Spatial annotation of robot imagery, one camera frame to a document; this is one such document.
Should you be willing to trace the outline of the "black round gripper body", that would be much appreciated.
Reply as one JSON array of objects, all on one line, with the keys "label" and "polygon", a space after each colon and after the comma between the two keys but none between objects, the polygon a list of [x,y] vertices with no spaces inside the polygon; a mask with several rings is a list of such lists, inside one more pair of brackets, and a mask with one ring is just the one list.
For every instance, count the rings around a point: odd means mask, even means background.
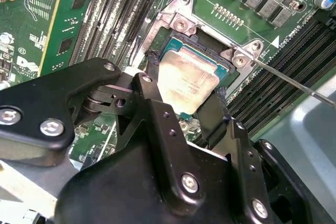
[{"label": "black round gripper body", "polygon": [[247,223],[231,165],[189,145],[206,198],[191,215],[174,213],[161,196],[149,147],[136,143],[77,173],[62,189],[56,223]]}]

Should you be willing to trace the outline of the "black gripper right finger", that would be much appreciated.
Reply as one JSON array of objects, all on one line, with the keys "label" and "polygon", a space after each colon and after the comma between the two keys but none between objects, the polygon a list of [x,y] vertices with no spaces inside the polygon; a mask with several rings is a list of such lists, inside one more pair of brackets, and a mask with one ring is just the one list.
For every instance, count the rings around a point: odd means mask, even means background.
[{"label": "black gripper right finger", "polygon": [[228,159],[229,205],[238,223],[320,223],[320,205],[267,140],[253,142],[229,115],[226,89],[215,89],[198,110],[203,139]]}]

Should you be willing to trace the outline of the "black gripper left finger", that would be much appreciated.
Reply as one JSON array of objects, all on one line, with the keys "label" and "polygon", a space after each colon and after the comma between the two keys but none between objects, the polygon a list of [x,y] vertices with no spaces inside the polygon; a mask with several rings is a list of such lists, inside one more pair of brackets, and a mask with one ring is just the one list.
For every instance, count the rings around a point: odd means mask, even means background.
[{"label": "black gripper left finger", "polygon": [[75,127],[101,112],[117,115],[118,151],[149,147],[161,196],[173,210],[196,210],[205,200],[200,181],[184,187],[183,175],[199,170],[174,111],[162,101],[156,82],[136,74],[125,87],[111,62],[94,58],[1,91],[1,158],[55,166],[75,138]]}]

